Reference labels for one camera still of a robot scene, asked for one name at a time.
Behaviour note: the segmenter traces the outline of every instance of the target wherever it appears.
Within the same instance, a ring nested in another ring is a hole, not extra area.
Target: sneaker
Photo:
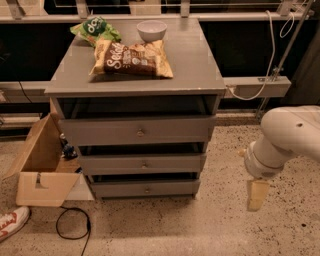
[[[29,219],[29,216],[30,210],[26,206],[0,216],[0,242],[18,232]]]

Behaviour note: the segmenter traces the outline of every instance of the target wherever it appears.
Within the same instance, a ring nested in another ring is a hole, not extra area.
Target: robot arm
[[[262,137],[245,153],[245,166],[255,178],[269,179],[298,155],[320,162],[320,107],[282,107],[261,121]]]

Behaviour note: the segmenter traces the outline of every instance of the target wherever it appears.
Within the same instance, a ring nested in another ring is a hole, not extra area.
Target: open cardboard box
[[[77,158],[61,157],[60,129],[54,113],[36,122],[4,176],[20,173],[17,205],[59,207],[65,200],[94,200]]]

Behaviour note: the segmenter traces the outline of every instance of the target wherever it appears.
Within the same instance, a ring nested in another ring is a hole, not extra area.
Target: chip bag
[[[96,41],[101,37],[116,42],[121,41],[119,31],[114,29],[111,24],[101,17],[95,17],[75,25],[70,28],[70,31],[88,41],[93,47],[96,46]]]
[[[122,73],[172,78],[162,40],[130,46],[99,38],[92,74]]]

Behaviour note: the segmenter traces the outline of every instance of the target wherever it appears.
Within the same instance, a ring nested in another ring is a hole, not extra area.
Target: speckled floor
[[[195,199],[152,198],[68,201],[92,221],[84,255],[320,255],[320,164],[300,156],[272,180],[258,212],[247,211],[247,181],[237,153],[261,134],[257,122],[218,121]],[[0,175],[23,141],[0,142]],[[1,181],[1,213],[13,210],[17,177]],[[0,244],[0,255],[81,255],[85,238],[71,241],[55,230],[62,209],[32,207],[32,216]],[[65,235],[85,232],[84,217],[61,220]]]

